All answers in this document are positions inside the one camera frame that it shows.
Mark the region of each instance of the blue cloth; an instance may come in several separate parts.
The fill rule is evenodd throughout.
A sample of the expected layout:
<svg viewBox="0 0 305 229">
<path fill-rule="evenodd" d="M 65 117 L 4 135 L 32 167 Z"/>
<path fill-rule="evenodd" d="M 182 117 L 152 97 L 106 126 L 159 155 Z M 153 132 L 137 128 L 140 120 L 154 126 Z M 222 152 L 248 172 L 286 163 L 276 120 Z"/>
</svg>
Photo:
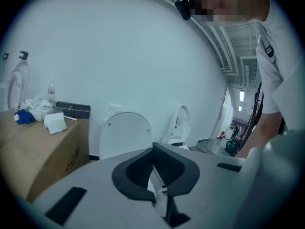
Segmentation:
<svg viewBox="0 0 305 229">
<path fill-rule="evenodd" d="M 30 124 L 35 121 L 34 116 L 24 109 L 19 110 L 17 113 L 19 115 L 19 120 L 17 121 L 18 124 Z"/>
</svg>

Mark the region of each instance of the toilet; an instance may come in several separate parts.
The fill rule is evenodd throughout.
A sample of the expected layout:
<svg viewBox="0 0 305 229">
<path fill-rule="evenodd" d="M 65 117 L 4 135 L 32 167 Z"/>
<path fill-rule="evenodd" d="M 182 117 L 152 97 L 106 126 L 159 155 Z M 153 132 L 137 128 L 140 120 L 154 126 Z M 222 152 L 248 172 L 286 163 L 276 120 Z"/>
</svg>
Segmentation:
<svg viewBox="0 0 305 229">
<path fill-rule="evenodd" d="M 100 138 L 100 159 L 106 159 L 135 150 L 149 148 L 152 130 L 148 121 L 134 112 L 119 112 L 102 126 Z M 148 190 L 155 194 L 149 180 Z"/>
<path fill-rule="evenodd" d="M 15 108 L 24 101 L 24 93 L 28 76 L 28 63 L 22 60 L 10 74 L 4 90 L 3 111 Z"/>
<path fill-rule="evenodd" d="M 168 132 L 162 142 L 183 149 L 189 148 L 185 145 L 185 140 L 190 133 L 190 115 L 186 106 L 182 105 L 173 113 Z"/>
</svg>

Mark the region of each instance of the water bottle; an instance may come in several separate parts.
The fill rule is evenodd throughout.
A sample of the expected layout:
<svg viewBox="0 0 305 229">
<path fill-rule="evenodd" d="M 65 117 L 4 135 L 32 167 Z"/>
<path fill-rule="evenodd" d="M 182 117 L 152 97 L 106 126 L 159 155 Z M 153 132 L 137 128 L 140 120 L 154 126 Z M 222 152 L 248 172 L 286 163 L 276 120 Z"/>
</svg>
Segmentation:
<svg viewBox="0 0 305 229">
<path fill-rule="evenodd" d="M 53 81 L 50 81 L 48 86 L 48 101 L 50 104 L 55 102 L 55 86 Z"/>
</svg>

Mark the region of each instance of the floor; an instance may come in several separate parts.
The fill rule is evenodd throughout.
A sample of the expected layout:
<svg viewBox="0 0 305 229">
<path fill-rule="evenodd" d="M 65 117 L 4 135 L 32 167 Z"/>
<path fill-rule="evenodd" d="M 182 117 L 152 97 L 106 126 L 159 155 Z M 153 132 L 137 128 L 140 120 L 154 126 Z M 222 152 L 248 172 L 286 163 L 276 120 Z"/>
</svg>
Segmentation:
<svg viewBox="0 0 305 229">
<path fill-rule="evenodd" d="M 225 151 L 225 145 L 227 141 L 228 140 L 225 138 L 217 138 L 211 141 L 197 143 L 195 147 L 190 147 L 189 149 L 206 154 L 233 157 L 227 151 Z"/>
</svg>

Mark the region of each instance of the white shirt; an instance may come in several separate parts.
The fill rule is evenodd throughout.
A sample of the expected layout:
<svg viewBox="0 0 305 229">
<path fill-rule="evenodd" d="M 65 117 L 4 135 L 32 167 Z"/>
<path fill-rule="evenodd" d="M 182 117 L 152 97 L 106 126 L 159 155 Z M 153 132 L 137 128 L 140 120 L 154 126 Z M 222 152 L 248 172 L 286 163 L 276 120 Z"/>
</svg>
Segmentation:
<svg viewBox="0 0 305 229">
<path fill-rule="evenodd" d="M 272 94 L 302 64 L 304 51 L 293 25 L 275 0 L 270 0 L 268 17 L 261 24 L 275 58 L 275 62 L 271 62 L 260 41 L 256 55 L 263 82 L 263 113 L 273 114 L 280 110 Z"/>
</svg>

